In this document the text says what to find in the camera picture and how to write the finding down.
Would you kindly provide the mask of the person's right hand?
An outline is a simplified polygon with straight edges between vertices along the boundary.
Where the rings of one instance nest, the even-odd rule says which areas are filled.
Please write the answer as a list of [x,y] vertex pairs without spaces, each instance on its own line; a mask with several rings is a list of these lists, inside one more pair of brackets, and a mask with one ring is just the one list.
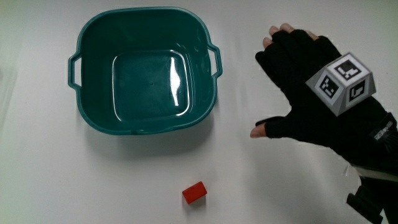
[[323,66],[340,57],[328,38],[287,23],[272,26],[269,32],[271,37],[264,39],[265,49],[256,54],[256,60],[292,109],[286,116],[258,121],[252,138],[292,138],[330,147],[346,157],[397,154],[397,128],[382,131],[381,123],[392,116],[375,98],[370,96],[335,116],[306,85]]

